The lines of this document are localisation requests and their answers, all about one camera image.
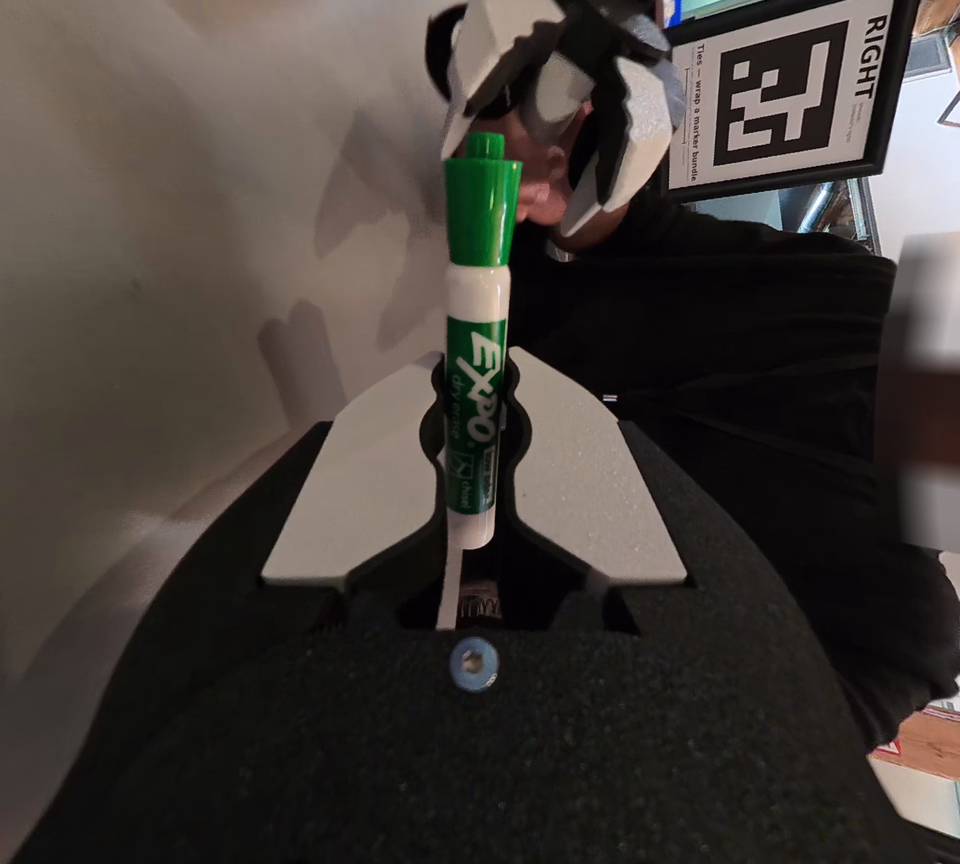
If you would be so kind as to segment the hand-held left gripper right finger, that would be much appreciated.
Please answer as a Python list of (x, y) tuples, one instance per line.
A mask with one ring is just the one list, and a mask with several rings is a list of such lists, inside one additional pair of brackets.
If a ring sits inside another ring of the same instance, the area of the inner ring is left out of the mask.
[(514, 346), (521, 439), (513, 468), (522, 526), (599, 585), (688, 578), (618, 418), (585, 387)]

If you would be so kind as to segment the silver ventilation duct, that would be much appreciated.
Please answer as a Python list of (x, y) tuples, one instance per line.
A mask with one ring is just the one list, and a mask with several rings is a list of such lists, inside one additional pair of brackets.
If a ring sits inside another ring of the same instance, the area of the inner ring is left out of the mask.
[(852, 240), (857, 236), (855, 213), (846, 181), (819, 185), (804, 206), (797, 233), (830, 233)]

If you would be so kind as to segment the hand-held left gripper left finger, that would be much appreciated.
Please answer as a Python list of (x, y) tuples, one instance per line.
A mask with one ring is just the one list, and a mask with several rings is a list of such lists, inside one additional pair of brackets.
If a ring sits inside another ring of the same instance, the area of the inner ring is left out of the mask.
[(438, 351), (376, 382), (334, 418), (262, 568), (270, 585), (343, 590), (349, 575), (442, 523), (437, 450), (422, 427), (437, 406)]

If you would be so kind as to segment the green dry erase marker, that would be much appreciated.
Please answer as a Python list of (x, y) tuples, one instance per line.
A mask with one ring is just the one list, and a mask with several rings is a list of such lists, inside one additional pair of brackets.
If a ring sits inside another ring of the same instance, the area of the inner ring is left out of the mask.
[(506, 159), (503, 135), (474, 132), (444, 162), (448, 266), (443, 364), (444, 494), (448, 541), (458, 550), (491, 542), (510, 310), (509, 259), (522, 164)]

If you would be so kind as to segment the person's black sweater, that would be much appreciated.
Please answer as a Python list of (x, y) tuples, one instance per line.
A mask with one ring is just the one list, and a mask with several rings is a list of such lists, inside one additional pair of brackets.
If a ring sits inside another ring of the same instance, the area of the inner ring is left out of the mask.
[(646, 190), (571, 237), (517, 226), (510, 340), (633, 422), (746, 532), (808, 618), (867, 754), (951, 697), (958, 598), (897, 527), (875, 448), (897, 265)]

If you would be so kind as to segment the person's right hand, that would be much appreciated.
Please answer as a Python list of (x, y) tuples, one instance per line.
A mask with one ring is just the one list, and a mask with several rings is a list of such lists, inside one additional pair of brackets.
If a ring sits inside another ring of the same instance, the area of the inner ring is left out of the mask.
[(508, 147), (509, 159), (522, 164), (516, 223), (553, 227), (561, 222), (572, 195), (570, 158), (580, 129), (574, 123), (558, 143), (542, 145), (519, 128)]

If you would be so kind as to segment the black framed marker sign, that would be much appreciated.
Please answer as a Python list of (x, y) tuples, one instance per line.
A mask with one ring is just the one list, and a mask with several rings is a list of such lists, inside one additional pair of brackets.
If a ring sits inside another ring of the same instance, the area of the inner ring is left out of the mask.
[(764, 0), (668, 29), (676, 202), (880, 174), (921, 0)]

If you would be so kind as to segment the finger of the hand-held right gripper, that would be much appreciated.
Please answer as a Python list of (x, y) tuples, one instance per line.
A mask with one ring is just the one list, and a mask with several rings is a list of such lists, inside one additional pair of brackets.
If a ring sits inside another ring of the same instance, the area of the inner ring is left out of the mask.
[(590, 102), (570, 155), (563, 237), (628, 205), (664, 159), (675, 131), (659, 74), (630, 58), (614, 57), (604, 66)]
[(556, 46), (567, 15), (555, 0), (469, 0), (454, 42), (440, 159), (454, 155), (480, 112)]

